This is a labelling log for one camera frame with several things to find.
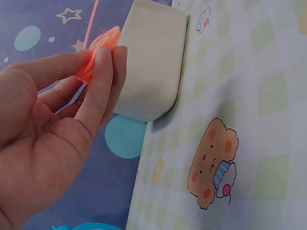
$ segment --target light blue circle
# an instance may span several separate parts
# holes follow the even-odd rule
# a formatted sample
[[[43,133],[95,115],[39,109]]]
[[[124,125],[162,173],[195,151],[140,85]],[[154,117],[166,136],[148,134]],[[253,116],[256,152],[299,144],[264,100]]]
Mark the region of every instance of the light blue circle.
[[[82,224],[72,230],[121,230],[121,229],[109,224],[88,223],[88,224]]]
[[[38,43],[40,36],[40,29],[35,25],[24,28],[15,38],[15,49],[18,51],[31,49]]]
[[[115,155],[132,159],[141,154],[145,131],[145,122],[118,115],[106,127],[106,144]]]

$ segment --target yarn pom-pom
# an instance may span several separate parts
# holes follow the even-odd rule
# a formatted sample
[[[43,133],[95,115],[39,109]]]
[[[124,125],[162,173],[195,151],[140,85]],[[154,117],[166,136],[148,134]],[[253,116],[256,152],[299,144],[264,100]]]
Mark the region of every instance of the yarn pom-pom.
[[[93,77],[93,70],[95,65],[96,53],[100,48],[109,47],[111,51],[116,47],[120,37],[119,26],[112,28],[111,30],[99,35],[91,44],[90,50],[92,52],[91,58],[88,63],[85,64],[75,77],[82,80],[85,83],[90,83]]]

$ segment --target blue plastic object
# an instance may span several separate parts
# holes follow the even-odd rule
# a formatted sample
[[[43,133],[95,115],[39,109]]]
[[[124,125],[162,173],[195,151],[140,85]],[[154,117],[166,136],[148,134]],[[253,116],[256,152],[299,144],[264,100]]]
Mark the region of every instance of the blue plastic object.
[[[52,230],[122,230],[122,229],[109,224],[88,223],[88,224],[82,224],[74,229],[69,225],[63,225],[58,228],[52,226]]]

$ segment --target hand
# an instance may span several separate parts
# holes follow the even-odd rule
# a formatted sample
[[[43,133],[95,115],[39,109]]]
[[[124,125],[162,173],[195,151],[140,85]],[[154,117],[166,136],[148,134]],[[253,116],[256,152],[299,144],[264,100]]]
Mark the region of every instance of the hand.
[[[92,82],[55,114],[82,85],[72,75],[89,55],[59,54],[0,72],[0,229],[20,229],[67,191],[99,127],[111,117],[126,78],[124,46],[112,54],[99,50]]]

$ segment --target blue polka dot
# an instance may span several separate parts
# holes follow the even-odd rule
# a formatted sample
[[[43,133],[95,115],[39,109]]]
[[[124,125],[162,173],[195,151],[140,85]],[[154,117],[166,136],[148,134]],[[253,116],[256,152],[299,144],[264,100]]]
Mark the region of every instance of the blue polka dot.
[[[135,158],[141,154],[145,131],[145,122],[118,115],[106,127],[106,144],[119,157]]]
[[[18,51],[31,49],[38,43],[40,35],[40,29],[35,25],[24,28],[15,38],[15,49]]]

